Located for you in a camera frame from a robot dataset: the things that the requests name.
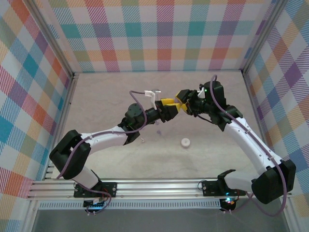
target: plaid backdrop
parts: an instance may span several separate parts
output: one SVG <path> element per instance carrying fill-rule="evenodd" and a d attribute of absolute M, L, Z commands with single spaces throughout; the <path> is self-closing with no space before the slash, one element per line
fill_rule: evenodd
<path fill-rule="evenodd" d="M 271 0 L 36 3 L 72 67 L 75 60 L 83 72 L 239 69 L 271 12 L 263 18 Z"/>
<path fill-rule="evenodd" d="M 309 0 L 290 0 L 246 77 L 267 143 L 297 167 L 309 228 Z"/>
<path fill-rule="evenodd" d="M 0 231 L 17 231 L 69 78 L 22 0 L 0 1 Z"/>

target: white bottle cap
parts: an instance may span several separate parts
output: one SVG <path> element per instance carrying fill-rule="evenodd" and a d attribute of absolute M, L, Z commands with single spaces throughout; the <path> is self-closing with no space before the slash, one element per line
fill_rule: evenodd
<path fill-rule="evenodd" d="M 190 146 L 190 143 L 191 142 L 188 138 L 183 138 L 182 141 L 181 141 L 182 146 L 186 147 L 186 148 Z"/>

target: purple cable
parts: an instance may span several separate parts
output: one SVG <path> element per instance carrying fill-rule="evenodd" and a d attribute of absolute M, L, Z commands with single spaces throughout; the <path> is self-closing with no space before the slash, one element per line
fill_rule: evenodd
<path fill-rule="evenodd" d="M 268 212 L 266 212 L 257 202 L 253 201 L 253 203 L 259 208 L 259 210 L 262 211 L 262 213 L 266 214 L 267 216 L 270 217 L 275 217 L 277 215 L 279 215 L 280 213 L 283 212 L 284 208 L 285 208 L 285 204 L 286 204 L 286 198 L 287 198 L 287 188 L 286 188 L 286 182 L 284 179 L 284 175 L 282 173 L 282 170 L 280 168 L 280 166 L 277 164 L 277 162 L 272 158 L 272 155 L 269 153 L 269 151 L 267 151 L 267 149 L 260 143 L 260 141 L 258 141 L 258 139 L 245 127 L 243 126 L 236 118 L 234 118 L 232 115 L 230 115 L 228 112 L 226 112 L 217 102 L 214 93 L 213 93 L 213 89 L 212 89 L 212 84 L 213 81 L 217 81 L 217 75 L 212 76 L 211 78 L 211 83 L 210 83 L 210 90 L 211 90 L 211 97 L 212 100 L 214 101 L 214 103 L 216 104 L 216 106 L 223 112 L 225 113 L 227 116 L 229 116 L 232 120 L 234 120 L 245 132 L 247 132 L 252 138 L 253 140 L 260 146 L 260 148 L 266 153 L 266 155 L 270 158 L 270 160 L 274 163 L 274 165 L 276 166 L 276 168 L 278 169 L 279 175 L 281 177 L 282 180 L 282 185 L 283 185 L 283 200 L 282 200 L 282 205 L 280 207 L 280 209 L 275 213 L 275 214 L 269 214 Z"/>
<path fill-rule="evenodd" d="M 132 130 L 132 131 L 112 131 L 112 130 L 109 130 L 109 131 L 102 131 L 102 132 L 99 132 L 99 133 L 96 133 L 96 134 L 92 135 L 92 137 L 96 137 L 96 136 L 99 136 L 99 135 L 102 135 L 102 134 L 131 134 L 131 133 L 136 133 L 136 132 L 140 131 L 141 129 L 143 129 L 143 128 L 146 126 L 146 123 L 147 123 L 147 115 L 146 115 L 146 112 L 145 112 L 143 106 L 140 104 L 140 102 L 139 102 L 139 101 L 136 99 L 136 97 L 133 95 L 133 93 L 136 93 L 136 94 L 145 94 L 145 93 L 144 93 L 144 92 L 136 92 L 136 91 L 133 91 L 133 90 L 131 90 L 129 93 L 130 93 L 131 97 L 132 97 L 132 98 L 136 101 L 136 103 L 139 105 L 139 107 L 141 108 L 141 110 L 142 110 L 142 112 L 143 112 L 145 121 L 144 121 L 142 127 L 140 127 L 140 128 L 137 129 L 137 130 Z M 68 167 L 68 165 L 69 165 L 69 163 L 70 163 L 70 161 L 71 161 L 71 159 L 72 159 L 74 153 L 76 152 L 77 148 L 78 148 L 83 142 L 87 141 L 88 139 L 90 139 L 90 136 L 88 136 L 88 137 L 82 139 L 82 140 L 74 147 L 74 149 L 72 150 L 71 154 L 69 155 L 69 158 L 68 158 L 66 164 L 64 165 L 62 171 L 61 171 L 60 174 L 57 176 L 57 179 L 59 179 L 60 177 L 62 177 L 62 175 L 63 175 L 64 172 L 66 171 L 66 169 L 67 169 L 67 167 Z M 111 196 L 109 193 L 104 192 L 104 191 L 96 191 L 96 190 L 89 189 L 89 188 L 87 188 L 87 187 L 81 185 L 80 183 L 79 183 L 79 185 L 80 185 L 82 188 L 84 188 L 84 189 L 86 189 L 86 190 L 88 190 L 88 191 L 90 191 L 90 192 L 102 193 L 102 194 L 105 194 L 105 195 L 107 195 L 107 196 L 109 197 L 109 201 L 107 202 L 107 204 L 106 204 L 103 208 L 101 208 L 100 210 L 98 210 L 96 213 L 90 213 L 89 210 L 88 210 L 89 207 L 87 207 L 87 208 L 86 208 L 86 212 L 87 212 L 89 215 L 90 215 L 90 214 L 96 215 L 96 214 L 102 212 L 102 211 L 111 203 L 111 201 L 112 201 L 112 196 Z"/>

